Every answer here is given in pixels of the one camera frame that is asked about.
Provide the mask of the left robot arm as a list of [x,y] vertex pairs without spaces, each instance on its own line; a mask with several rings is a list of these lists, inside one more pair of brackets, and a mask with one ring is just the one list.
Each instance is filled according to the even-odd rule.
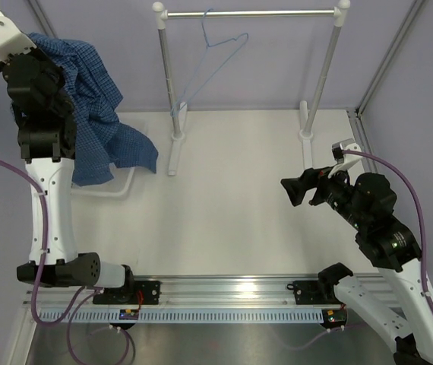
[[17,143],[32,186],[33,240],[28,262],[17,267],[17,279],[41,287],[92,287],[129,303],[137,289],[131,269],[80,253],[74,238],[71,183],[76,123],[65,79],[41,50],[8,55],[0,62],[7,83]]

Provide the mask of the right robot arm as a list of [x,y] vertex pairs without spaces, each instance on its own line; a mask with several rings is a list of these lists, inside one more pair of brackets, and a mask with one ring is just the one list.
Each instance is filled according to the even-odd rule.
[[293,206],[313,190],[310,205],[328,204],[356,230],[359,250],[390,285],[403,315],[369,293],[342,263],[319,272],[319,297],[355,311],[387,344],[395,363],[433,364],[433,289],[421,272],[425,256],[412,231],[393,215],[397,196],[387,178],[363,173],[351,184],[347,172],[332,174],[325,167],[280,183]]

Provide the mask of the blue plaid shirt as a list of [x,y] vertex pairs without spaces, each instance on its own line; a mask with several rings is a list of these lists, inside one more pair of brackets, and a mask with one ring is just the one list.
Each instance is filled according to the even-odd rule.
[[[35,43],[37,35],[42,34],[29,33],[28,37]],[[81,187],[112,180],[112,165],[119,169],[142,167],[151,173],[157,170],[159,152],[154,143],[144,133],[120,122],[115,109],[123,96],[100,61],[97,108],[86,116],[77,113],[74,105],[77,136],[72,182]]]

